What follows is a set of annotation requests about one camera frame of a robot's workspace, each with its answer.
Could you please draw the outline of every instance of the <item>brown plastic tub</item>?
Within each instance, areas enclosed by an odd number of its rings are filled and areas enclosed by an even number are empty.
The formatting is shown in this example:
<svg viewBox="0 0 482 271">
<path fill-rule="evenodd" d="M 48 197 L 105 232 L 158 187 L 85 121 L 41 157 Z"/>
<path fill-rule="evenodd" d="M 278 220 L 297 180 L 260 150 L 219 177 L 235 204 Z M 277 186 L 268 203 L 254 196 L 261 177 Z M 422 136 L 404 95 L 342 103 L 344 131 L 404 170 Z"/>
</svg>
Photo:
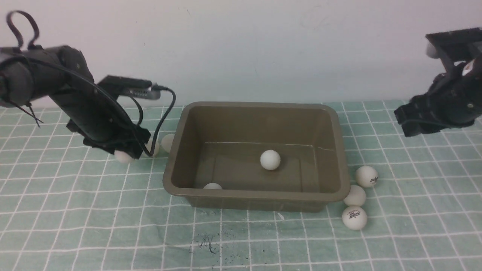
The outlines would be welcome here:
<svg viewBox="0 0 482 271">
<path fill-rule="evenodd" d="M 268 149 L 281 156 L 274 171 L 260 164 Z M 211 182 L 223 189 L 203 189 Z M 350 189 L 338 116 L 324 105 L 190 104 L 163 184 L 194 207 L 319 212 Z"/>
</svg>

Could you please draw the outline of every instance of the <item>ping pong ball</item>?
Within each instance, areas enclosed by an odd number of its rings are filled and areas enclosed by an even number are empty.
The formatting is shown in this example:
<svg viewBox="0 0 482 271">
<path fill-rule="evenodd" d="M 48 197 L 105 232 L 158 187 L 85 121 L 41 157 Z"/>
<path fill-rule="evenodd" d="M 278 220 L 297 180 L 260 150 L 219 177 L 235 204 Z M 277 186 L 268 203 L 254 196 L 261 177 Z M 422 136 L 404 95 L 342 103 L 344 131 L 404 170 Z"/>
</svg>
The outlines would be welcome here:
<svg viewBox="0 0 482 271">
<path fill-rule="evenodd" d="M 366 200 L 366 193 L 363 188 L 358 185 L 352 185 L 350 187 L 350 193 L 343 200 L 343 202 L 348 206 L 362 206 Z"/>
<path fill-rule="evenodd" d="M 204 186 L 204 189 L 223 189 L 223 188 L 217 183 L 208 183 L 207 185 Z"/>
<path fill-rule="evenodd" d="M 281 157 L 279 153 L 270 149 L 261 154 L 261 166 L 267 170 L 275 170 L 280 166 Z"/>
<path fill-rule="evenodd" d="M 171 151 L 171 147 L 173 145 L 174 134 L 168 134 L 161 140 L 161 146 L 166 152 Z"/>
<path fill-rule="evenodd" d="M 146 143 L 146 148 L 147 150 L 150 152 L 150 148 L 152 147 L 152 137 L 149 138 L 149 141 Z M 154 147 L 154 153 L 152 154 L 152 157 L 156 157 L 157 154 L 159 153 L 159 150 L 160 150 L 160 146 L 159 146 L 159 143 L 156 142 L 156 146 Z"/>
<path fill-rule="evenodd" d="M 128 164 L 134 160 L 129 154 L 121 150 L 115 150 L 114 156 L 117 161 L 121 162 L 122 164 Z"/>
<path fill-rule="evenodd" d="M 357 169 L 355 179 L 361 187 L 372 187 L 378 181 L 378 172 L 374 168 L 364 165 Z"/>
<path fill-rule="evenodd" d="M 366 225 L 366 212 L 358 206 L 350 206 L 341 215 L 343 224 L 350 230 L 361 230 Z"/>
</svg>

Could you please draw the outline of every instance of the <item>white wall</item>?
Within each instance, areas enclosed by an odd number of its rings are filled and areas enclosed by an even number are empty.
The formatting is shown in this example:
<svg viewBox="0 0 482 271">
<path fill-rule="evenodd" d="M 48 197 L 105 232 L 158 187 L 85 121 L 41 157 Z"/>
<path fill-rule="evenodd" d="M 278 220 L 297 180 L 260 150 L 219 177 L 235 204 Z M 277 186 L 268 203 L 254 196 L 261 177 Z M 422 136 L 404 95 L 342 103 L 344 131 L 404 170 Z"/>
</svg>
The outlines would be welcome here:
<svg viewBox="0 0 482 271">
<path fill-rule="evenodd" d="M 0 7 L 32 14 L 44 47 L 82 50 L 97 81 L 150 79 L 174 89 L 178 104 L 408 98 L 443 71 L 425 56 L 425 34 L 482 26 L 481 0 L 0 0 Z M 27 21 L 14 21 L 28 40 Z M 0 37 L 1 46 L 16 44 L 4 19 Z"/>
</svg>

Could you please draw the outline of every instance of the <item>robotic arm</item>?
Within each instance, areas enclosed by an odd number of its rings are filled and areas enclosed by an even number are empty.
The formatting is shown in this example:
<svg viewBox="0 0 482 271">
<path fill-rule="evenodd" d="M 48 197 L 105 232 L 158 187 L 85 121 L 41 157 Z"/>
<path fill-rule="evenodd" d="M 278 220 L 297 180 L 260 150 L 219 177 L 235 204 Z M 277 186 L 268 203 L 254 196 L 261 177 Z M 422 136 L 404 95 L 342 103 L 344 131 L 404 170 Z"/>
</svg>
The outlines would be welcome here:
<svg viewBox="0 0 482 271">
<path fill-rule="evenodd" d="M 425 94 L 395 110 L 406 137 L 474 124 L 482 114 L 482 28 L 427 35 L 427 55 L 440 58 L 445 73 Z"/>
<path fill-rule="evenodd" d="M 12 15 L 20 13 L 34 28 L 35 36 L 28 50 L 21 51 L 23 38 L 12 23 Z M 84 136 L 87 146 L 103 149 L 111 154 L 127 153 L 138 159 L 142 152 L 152 156 L 162 122 L 175 102 L 169 88 L 150 81 L 107 76 L 98 84 L 87 68 L 82 53 L 69 46 L 42 48 L 35 45 L 39 29 L 34 19 L 23 11 L 7 15 L 7 23 L 18 40 L 18 47 L 0 48 L 0 106 L 18 107 L 38 124 L 31 109 L 31 101 L 49 96 L 69 117 L 67 128 Z M 140 127 L 143 112 L 134 97 L 159 99 L 160 91 L 168 91 L 173 100 L 154 133 L 152 146 L 146 147 L 151 136 Z M 117 103 L 120 95 L 129 96 L 139 108 L 140 120 L 134 124 Z M 31 114 L 21 106 L 30 107 Z"/>
</svg>

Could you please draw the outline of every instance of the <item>green grid mat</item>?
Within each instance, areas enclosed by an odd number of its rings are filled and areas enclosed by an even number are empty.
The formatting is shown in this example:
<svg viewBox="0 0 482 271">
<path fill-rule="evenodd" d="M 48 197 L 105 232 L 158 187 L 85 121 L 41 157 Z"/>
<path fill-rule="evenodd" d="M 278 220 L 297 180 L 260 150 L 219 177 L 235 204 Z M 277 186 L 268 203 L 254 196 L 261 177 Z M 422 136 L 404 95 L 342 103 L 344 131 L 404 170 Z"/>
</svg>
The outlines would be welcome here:
<svg viewBox="0 0 482 271">
<path fill-rule="evenodd" d="M 482 122 L 405 138 L 392 114 L 402 103 L 327 103 L 352 176 L 363 164 L 380 174 L 362 231 L 343 225 L 342 202 L 315 214 L 192 208 L 162 188 L 166 153 L 120 164 L 84 147 L 59 109 L 37 112 L 38 129 L 0 108 L 0 271 L 478 271 Z M 142 126 L 163 110 L 146 109 Z"/>
</svg>

